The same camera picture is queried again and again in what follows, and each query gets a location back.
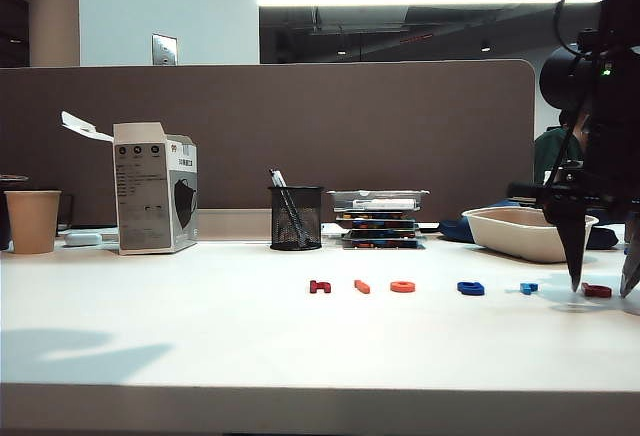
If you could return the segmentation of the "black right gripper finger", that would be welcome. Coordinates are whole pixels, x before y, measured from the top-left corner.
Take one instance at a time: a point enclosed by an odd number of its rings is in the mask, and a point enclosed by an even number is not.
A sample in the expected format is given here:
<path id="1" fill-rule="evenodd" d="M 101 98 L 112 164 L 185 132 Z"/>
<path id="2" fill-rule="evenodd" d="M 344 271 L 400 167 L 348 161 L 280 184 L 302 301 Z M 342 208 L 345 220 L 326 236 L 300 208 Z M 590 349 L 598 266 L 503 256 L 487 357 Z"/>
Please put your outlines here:
<path id="1" fill-rule="evenodd" d="M 586 209 L 578 203 L 546 203 L 543 207 L 546 220 L 554 225 L 562 242 L 572 291 L 581 282 L 586 235 Z"/>
<path id="2" fill-rule="evenodd" d="M 631 219 L 625 225 L 626 258 L 622 268 L 620 295 L 626 297 L 639 283 L 639 220 Z"/>

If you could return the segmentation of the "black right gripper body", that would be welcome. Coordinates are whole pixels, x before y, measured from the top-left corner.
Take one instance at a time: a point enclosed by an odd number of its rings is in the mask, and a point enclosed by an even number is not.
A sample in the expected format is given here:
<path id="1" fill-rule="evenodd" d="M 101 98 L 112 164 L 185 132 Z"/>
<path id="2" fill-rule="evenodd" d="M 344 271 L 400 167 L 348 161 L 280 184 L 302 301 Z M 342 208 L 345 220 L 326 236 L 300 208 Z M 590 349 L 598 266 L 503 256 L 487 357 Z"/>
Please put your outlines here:
<path id="1" fill-rule="evenodd" d="M 626 222 L 639 216 L 639 190 L 599 177 L 579 161 L 562 163 L 542 183 L 513 182 L 509 200 L 542 209 L 546 203 L 578 203 L 600 222 Z"/>

